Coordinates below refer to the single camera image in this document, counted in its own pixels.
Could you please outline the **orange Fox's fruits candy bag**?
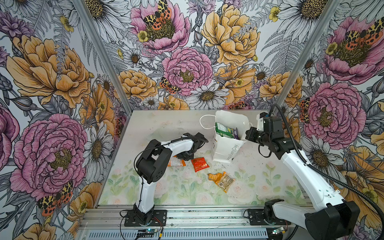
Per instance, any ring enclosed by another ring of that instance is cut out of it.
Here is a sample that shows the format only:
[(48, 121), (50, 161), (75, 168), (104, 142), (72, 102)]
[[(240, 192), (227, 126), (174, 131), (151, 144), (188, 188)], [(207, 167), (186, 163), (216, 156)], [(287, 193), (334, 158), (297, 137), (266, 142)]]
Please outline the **orange Fox's fruits candy bag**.
[(184, 160), (178, 159), (177, 157), (171, 157), (168, 163), (168, 167), (185, 167), (186, 163)]

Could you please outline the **small clear cracker packet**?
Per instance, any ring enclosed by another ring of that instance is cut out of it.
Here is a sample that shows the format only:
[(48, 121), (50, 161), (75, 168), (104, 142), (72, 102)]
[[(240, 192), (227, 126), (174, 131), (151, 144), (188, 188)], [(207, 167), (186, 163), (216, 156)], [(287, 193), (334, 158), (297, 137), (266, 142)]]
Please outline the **small clear cracker packet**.
[(217, 185), (225, 192), (227, 193), (230, 189), (231, 185), (235, 182), (235, 179), (231, 178), (228, 175), (222, 175)]

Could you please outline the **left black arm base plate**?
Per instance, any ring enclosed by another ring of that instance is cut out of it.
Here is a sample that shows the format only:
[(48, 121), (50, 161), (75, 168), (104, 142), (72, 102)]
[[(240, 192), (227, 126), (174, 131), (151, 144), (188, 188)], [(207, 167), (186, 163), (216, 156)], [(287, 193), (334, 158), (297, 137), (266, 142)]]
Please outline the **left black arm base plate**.
[(167, 210), (151, 210), (144, 214), (128, 210), (124, 217), (125, 227), (164, 227), (167, 222)]

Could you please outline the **green Fox's spring tea bag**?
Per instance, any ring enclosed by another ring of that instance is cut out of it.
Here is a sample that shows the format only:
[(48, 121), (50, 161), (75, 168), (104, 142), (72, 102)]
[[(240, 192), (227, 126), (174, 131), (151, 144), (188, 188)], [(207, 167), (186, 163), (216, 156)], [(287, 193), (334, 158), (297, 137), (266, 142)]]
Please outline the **green Fox's spring tea bag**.
[(215, 123), (215, 131), (221, 137), (230, 138), (230, 139), (235, 138), (234, 129), (228, 128), (220, 123)]

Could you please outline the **small red snack packet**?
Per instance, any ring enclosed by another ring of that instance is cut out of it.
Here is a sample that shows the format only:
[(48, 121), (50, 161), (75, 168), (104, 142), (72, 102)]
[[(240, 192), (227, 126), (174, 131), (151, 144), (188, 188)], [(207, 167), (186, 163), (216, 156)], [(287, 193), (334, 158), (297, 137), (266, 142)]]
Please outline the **small red snack packet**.
[(194, 170), (196, 173), (210, 167), (206, 162), (205, 158), (196, 158), (191, 160), (191, 162), (194, 166)]

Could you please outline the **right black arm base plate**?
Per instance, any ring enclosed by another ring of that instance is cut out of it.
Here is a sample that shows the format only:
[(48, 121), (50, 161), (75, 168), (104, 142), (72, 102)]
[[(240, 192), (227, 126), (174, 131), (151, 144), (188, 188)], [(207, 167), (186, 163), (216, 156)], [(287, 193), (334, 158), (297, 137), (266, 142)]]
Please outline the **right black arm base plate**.
[(290, 226), (292, 223), (286, 220), (278, 219), (274, 214), (265, 213), (264, 209), (246, 209), (243, 217), (249, 220), (251, 226), (270, 225), (270, 226)]

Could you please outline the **white paper bag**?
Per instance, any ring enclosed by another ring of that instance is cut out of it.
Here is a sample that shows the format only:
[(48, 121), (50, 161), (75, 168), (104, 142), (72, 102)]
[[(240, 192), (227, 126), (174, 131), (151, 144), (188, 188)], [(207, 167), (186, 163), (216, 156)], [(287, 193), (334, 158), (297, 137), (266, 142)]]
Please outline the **white paper bag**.
[[(215, 123), (220, 123), (228, 128), (237, 128), (240, 139), (221, 137), (215, 131), (215, 124), (211, 126), (203, 125), (202, 120), (205, 117), (213, 117), (215, 118)], [(226, 164), (230, 164), (233, 161), (240, 148), (245, 144), (246, 131), (252, 127), (248, 117), (245, 115), (224, 110), (216, 111), (214, 115), (203, 115), (200, 117), (199, 123), (203, 129), (211, 130), (214, 133), (213, 160)]]

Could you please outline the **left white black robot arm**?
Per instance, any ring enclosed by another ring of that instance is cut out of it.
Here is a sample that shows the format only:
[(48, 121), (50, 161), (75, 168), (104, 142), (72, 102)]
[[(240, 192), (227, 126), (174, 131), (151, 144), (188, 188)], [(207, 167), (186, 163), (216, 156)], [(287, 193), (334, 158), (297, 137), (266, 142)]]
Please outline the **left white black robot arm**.
[(196, 135), (185, 133), (177, 139), (165, 142), (151, 140), (135, 158), (135, 170), (141, 180), (135, 209), (147, 214), (154, 208), (156, 184), (165, 174), (172, 157), (185, 161), (192, 160), (195, 152), (208, 142), (209, 140), (201, 133)]

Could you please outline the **purple Fox's berries candy bag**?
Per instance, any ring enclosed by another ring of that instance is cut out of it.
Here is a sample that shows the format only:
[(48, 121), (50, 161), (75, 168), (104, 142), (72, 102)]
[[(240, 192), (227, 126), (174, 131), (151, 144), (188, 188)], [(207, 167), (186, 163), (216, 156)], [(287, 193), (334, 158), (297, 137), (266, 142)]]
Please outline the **purple Fox's berries candy bag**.
[(237, 129), (237, 128), (233, 129), (233, 135), (234, 135), (234, 138), (235, 138), (236, 140), (239, 140), (239, 139), (240, 139), (239, 134), (238, 134), (238, 129)]

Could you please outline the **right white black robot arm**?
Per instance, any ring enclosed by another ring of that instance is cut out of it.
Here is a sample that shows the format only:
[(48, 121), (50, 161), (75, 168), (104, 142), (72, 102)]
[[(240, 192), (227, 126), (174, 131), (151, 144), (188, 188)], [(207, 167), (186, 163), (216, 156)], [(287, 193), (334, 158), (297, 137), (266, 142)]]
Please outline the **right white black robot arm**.
[(313, 209), (288, 204), (282, 199), (265, 203), (263, 218), (274, 225), (287, 221), (304, 228), (315, 240), (336, 240), (353, 233), (360, 214), (354, 202), (347, 202), (340, 191), (317, 173), (302, 147), (292, 137), (286, 137), (282, 119), (261, 113), (257, 124), (246, 131), (246, 140), (259, 147), (268, 147), (294, 174), (309, 196)]

